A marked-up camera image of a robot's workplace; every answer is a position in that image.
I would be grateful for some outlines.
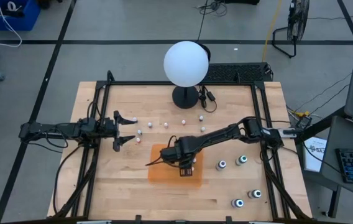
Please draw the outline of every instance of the black lamp base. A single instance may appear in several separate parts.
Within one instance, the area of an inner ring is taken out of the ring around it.
[[[199,100],[199,93],[197,89],[192,87],[175,87],[172,91],[172,100],[174,104],[182,109],[192,108],[197,104]]]

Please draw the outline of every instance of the white paper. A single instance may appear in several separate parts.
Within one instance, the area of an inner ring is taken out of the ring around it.
[[[309,151],[316,156],[318,159],[323,160],[324,150],[326,148],[327,140],[312,137],[305,141],[306,147]],[[321,162],[314,158],[305,148],[304,148],[304,165],[305,170],[319,172],[321,167]]]

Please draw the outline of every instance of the spool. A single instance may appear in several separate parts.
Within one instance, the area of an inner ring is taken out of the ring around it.
[[[247,162],[247,156],[240,156],[236,159],[236,165],[240,166],[241,164]]]
[[[232,207],[234,207],[234,208],[241,208],[241,207],[243,207],[243,205],[244,205],[244,202],[241,199],[232,200]]]
[[[216,169],[218,170],[218,171],[221,171],[221,170],[223,170],[223,169],[225,169],[225,167],[226,167],[226,162],[225,161],[219,161],[217,164],[216,164]]]
[[[260,198],[262,194],[260,190],[250,190],[247,195],[249,198]]]

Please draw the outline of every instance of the white cylinder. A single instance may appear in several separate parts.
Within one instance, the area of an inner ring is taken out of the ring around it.
[[[225,161],[219,161],[217,164],[216,164],[216,169],[218,171],[221,171],[223,170],[224,168],[226,167],[226,162]]]
[[[236,165],[240,166],[241,164],[247,162],[247,156],[240,156],[236,159]]]
[[[243,205],[244,205],[244,202],[241,199],[232,200],[232,207],[234,207],[234,208],[241,208],[241,207],[243,207]]]
[[[191,87],[201,82],[208,71],[206,51],[192,41],[174,44],[164,57],[164,72],[177,86]]]
[[[250,190],[247,195],[249,198],[260,198],[262,194],[260,190]]]

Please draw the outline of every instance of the lamp shade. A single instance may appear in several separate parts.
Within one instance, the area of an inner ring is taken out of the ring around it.
[[[190,87],[203,80],[208,71],[206,51],[191,41],[174,44],[165,54],[164,71],[177,86]]]

